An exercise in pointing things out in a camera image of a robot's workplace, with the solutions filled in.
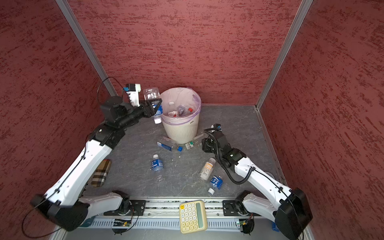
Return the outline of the clear bottle white cap red label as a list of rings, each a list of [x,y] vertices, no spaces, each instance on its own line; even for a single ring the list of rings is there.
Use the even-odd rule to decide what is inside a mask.
[[[180,116],[179,105],[177,105],[174,101],[169,102],[168,116],[172,118],[178,118]]]

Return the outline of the clear bottle orange label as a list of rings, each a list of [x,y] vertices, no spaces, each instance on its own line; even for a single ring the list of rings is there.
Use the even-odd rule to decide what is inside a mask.
[[[215,163],[216,163],[215,158],[210,158],[205,163],[205,165],[203,166],[201,173],[200,173],[200,178],[202,180],[207,181],[209,179],[210,175],[212,174],[213,167],[214,167]]]

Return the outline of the clear square plastic bottle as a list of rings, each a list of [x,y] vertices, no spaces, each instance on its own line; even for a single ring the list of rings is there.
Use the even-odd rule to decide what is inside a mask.
[[[178,111],[179,117],[181,117],[183,115],[185,110],[186,110],[186,108],[184,106],[182,106],[182,105],[177,107],[177,111]]]

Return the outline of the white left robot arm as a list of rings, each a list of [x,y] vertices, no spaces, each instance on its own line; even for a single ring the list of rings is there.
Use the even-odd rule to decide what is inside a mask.
[[[66,231],[73,231],[85,220],[106,212],[133,214],[129,195],[121,191],[87,198],[82,193],[100,163],[123,138],[125,130],[141,118],[154,116],[161,103],[158,98],[134,107],[117,96],[105,101],[101,105],[105,120],[86,138],[85,147],[63,176],[45,194],[32,198],[34,209]]]

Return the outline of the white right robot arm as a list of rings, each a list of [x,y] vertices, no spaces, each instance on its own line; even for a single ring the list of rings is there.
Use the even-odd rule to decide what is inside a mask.
[[[313,219],[306,194],[299,188],[291,189],[257,167],[241,150],[233,148],[221,126],[204,129],[202,150],[213,153],[229,179],[236,185],[249,182],[263,197],[243,194],[240,202],[247,212],[260,215],[274,222],[289,240],[305,237],[304,231]]]

